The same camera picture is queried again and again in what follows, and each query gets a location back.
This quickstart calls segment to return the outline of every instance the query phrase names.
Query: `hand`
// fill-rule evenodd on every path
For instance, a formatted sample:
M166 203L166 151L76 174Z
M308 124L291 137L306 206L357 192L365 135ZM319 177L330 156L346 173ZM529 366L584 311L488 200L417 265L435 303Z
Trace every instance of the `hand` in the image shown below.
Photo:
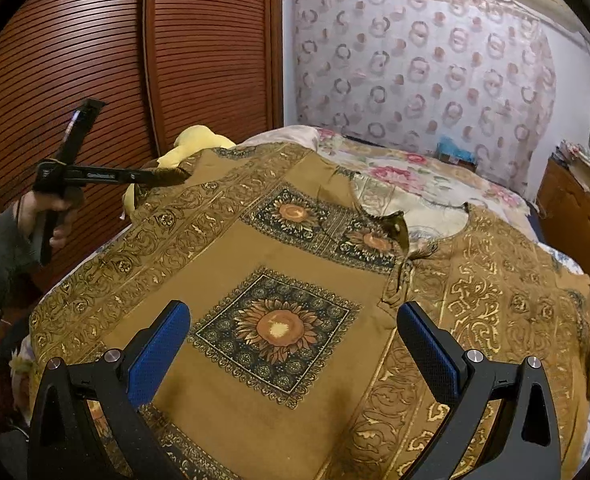
M68 211L64 218L64 223L57 226L50 239L50 246L53 249L61 249L66 245L66 239L70 236L73 222L77 217L77 211L84 203L84 197L79 189L78 197L74 201L64 200L53 194L43 194L34 191L28 192L21 200L21 204L15 203L12 207L12 214L17 221L19 231L25 236L30 237L35 229L37 215L43 211Z

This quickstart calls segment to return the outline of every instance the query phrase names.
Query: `brown louvered door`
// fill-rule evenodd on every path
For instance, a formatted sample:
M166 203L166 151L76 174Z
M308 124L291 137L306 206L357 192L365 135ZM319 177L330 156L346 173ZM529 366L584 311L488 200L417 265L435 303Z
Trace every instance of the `brown louvered door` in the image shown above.
M270 5L155 0L155 123L168 145L193 124L235 142L273 128Z
M142 94L139 0L27 0L0 35L0 209L53 156L85 97L108 103L80 164L141 167L154 157ZM68 246L36 276L52 285L124 228L123 187L88 186Z

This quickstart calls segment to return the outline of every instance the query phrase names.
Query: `orange flower center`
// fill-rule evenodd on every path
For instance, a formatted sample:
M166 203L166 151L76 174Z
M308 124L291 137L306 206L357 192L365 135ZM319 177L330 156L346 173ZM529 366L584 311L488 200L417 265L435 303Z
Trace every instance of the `orange flower center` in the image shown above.
M304 322L290 310L274 310L257 323L257 333L273 346L295 344L304 331Z
M280 215L291 222L301 223L309 217L308 211L302 206L295 204L280 205Z
M392 249L392 245L388 240L373 236L372 233L364 235L364 243L368 245L368 247L372 247L373 249L377 249L383 253L386 253Z

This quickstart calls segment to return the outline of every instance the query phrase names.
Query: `white wall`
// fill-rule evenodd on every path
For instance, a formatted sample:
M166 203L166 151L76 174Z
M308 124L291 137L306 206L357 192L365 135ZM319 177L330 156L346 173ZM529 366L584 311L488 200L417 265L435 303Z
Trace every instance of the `white wall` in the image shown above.
M293 0L284 0L284 120L297 124L295 105L295 65L293 51L294 9ZM590 56L578 43L553 27L547 36L558 76L557 97L549 129L531 160L529 186L526 197L537 195L547 159L562 139L587 143L590 131Z

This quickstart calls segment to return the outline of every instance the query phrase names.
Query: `blue gripper pad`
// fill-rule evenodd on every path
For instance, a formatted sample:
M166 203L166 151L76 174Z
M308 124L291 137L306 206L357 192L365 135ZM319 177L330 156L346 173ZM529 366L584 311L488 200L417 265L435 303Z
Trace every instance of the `blue gripper pad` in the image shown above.
M151 325L152 336L128 368L128 400L135 409L152 402L191 327L191 313L180 301L171 302Z
M445 331L437 329L426 314L424 317L425 320L422 320L410 303L403 304L397 311L397 331L435 400L452 407L457 404L462 394L462 377L453 360L441 346L438 333L435 335L431 333L427 324L433 325L435 332ZM459 350L462 350L451 334L446 334L459 347Z

